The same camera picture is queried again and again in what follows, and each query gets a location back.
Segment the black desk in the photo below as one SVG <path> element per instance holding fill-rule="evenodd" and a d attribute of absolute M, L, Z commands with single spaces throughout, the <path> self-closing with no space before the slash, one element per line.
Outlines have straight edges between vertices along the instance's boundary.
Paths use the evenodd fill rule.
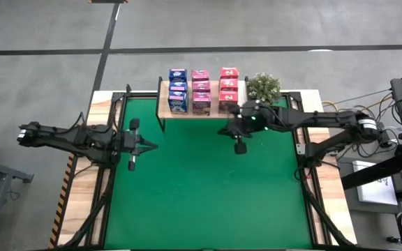
<path fill-rule="evenodd" d="M 350 196 L 350 209 L 377 213 L 398 213 L 399 207 L 373 202 L 357 202 L 357 188 L 386 177 L 400 174 L 402 177 L 402 145 L 397 146 L 390 158 L 376 161 L 372 156 L 360 156 L 352 147 L 348 147 L 338 156 L 341 168 L 341 182 L 345 193 Z M 402 199 L 402 192 L 395 198 Z"/>

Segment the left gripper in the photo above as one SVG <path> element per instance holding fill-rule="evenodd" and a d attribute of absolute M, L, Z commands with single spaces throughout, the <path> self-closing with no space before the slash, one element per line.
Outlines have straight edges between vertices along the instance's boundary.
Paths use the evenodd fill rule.
<path fill-rule="evenodd" d="M 121 158 L 122 153 L 129 153 L 128 170 L 135 171 L 136 158 L 142 153 L 157 149 L 158 145 L 145 140 L 139 133 L 140 120 L 132 119 L 129 124 L 130 132 L 118 132 L 115 137 L 115 153 L 117 159 Z"/>

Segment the green table mat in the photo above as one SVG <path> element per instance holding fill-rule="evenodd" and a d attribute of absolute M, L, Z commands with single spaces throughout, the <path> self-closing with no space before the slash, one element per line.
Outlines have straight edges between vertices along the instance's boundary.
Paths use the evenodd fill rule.
<path fill-rule="evenodd" d="M 234 142 L 225 121 L 169 120 L 161 128 L 152 99 L 129 100 L 126 120 L 158 145 L 115 174 L 107 249 L 309 248 L 309 231 L 293 136 L 264 131 Z"/>

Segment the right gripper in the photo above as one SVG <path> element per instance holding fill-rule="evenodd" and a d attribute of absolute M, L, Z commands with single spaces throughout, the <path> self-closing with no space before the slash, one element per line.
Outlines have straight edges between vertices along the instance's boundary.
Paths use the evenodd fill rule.
<path fill-rule="evenodd" d="M 246 144 L 242 139 L 243 133 L 249 135 L 253 132 L 276 129 L 276 113 L 266 105 L 256 102 L 245 102 L 241 107 L 231 105 L 229 113 L 232 115 L 229 121 L 229 127 L 232 129 L 221 128 L 217 134 L 235 140 L 234 152 L 237 155 L 247 152 Z"/>

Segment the Froot Loops cereal box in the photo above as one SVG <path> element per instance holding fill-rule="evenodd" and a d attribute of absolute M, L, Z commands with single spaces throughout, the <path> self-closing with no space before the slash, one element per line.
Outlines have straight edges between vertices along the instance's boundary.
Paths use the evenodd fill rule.
<path fill-rule="evenodd" d="M 222 67 L 220 69 L 220 79 L 238 79 L 239 70 L 235 67 Z"/>
<path fill-rule="evenodd" d="M 218 112 L 228 113 L 231 106 L 238 104 L 237 91 L 220 91 L 218 95 Z"/>
<path fill-rule="evenodd" d="M 220 79 L 219 91 L 233 91 L 238 92 L 239 81 L 238 79 Z"/>

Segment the black table frame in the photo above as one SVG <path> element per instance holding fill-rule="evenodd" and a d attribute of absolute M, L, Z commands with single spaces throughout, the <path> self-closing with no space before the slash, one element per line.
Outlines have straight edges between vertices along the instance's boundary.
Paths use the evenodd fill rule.
<path fill-rule="evenodd" d="M 119 122 L 121 112 L 121 101 L 124 101 L 126 91 L 96 91 L 90 102 L 89 115 L 87 123 L 89 125 L 106 123 L 112 118 Z M 151 98 L 154 99 L 159 91 L 131 91 L 128 98 Z M 288 100 L 292 102 L 295 108 L 302 108 L 305 112 L 323 111 L 322 102 L 318 90 L 298 89 L 282 90 L 283 94 L 288 94 Z M 307 132 L 298 132 L 300 142 L 306 142 L 307 139 L 319 142 L 329 137 L 329 131 L 325 128 L 309 128 Z M 67 167 L 64 173 L 64 181 L 61 187 L 58 207 L 52 236 L 48 241 L 48 249 L 61 248 L 75 235 L 82 226 L 93 207 L 98 203 L 99 197 L 107 187 L 107 182 L 113 177 L 109 169 L 92 166 L 84 172 L 74 176 L 77 172 L 90 165 L 90 161 L 85 158 L 69 156 Z M 323 165 L 312 172 L 308 180 L 311 189 L 319 195 L 321 191 L 324 209 L 333 220 L 340 232 L 351 242 L 356 243 L 354 227 L 350 218 L 350 212 L 345 198 L 345 193 L 341 184 L 339 170 L 331 165 Z M 80 246 L 88 245 L 101 247 L 102 223 L 107 220 L 108 208 L 102 208 L 102 211 L 96 217 L 93 223 L 84 235 Z M 337 244 L 331 237 L 331 233 L 325 230 L 317 213 L 313 212 L 313 226 L 316 232 L 319 244 L 332 243 Z"/>

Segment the green potted plant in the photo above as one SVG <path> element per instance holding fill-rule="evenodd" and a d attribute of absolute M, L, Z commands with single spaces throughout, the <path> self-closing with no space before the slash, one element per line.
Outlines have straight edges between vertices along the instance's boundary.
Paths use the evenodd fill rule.
<path fill-rule="evenodd" d="M 273 105 L 281 97 L 281 83 L 271 74 L 257 73 L 246 80 L 246 92 L 249 100 Z"/>

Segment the white box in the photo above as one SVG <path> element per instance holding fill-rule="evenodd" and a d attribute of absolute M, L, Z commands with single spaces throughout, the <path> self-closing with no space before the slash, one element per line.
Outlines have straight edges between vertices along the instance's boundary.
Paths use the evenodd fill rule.
<path fill-rule="evenodd" d="M 357 186 L 357 196 L 360 202 L 391 206 L 398 205 L 394 182 L 391 176 Z"/>

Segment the wooden shelf black legs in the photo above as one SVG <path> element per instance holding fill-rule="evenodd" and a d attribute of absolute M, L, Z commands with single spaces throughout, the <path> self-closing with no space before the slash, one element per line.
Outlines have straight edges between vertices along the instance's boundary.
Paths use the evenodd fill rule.
<path fill-rule="evenodd" d="M 211 112 L 210 115 L 197 115 L 193 113 L 193 95 L 192 95 L 192 82 L 188 81 L 188 112 L 174 113 L 170 110 L 168 104 L 169 96 L 169 81 L 164 81 L 159 78 L 158 82 L 158 97 L 156 101 L 156 118 L 158 119 L 159 126 L 162 132 L 165 131 L 165 122 L 168 119 L 226 119 L 227 114 L 220 114 L 218 112 L 219 108 L 219 82 L 211 81 Z"/>

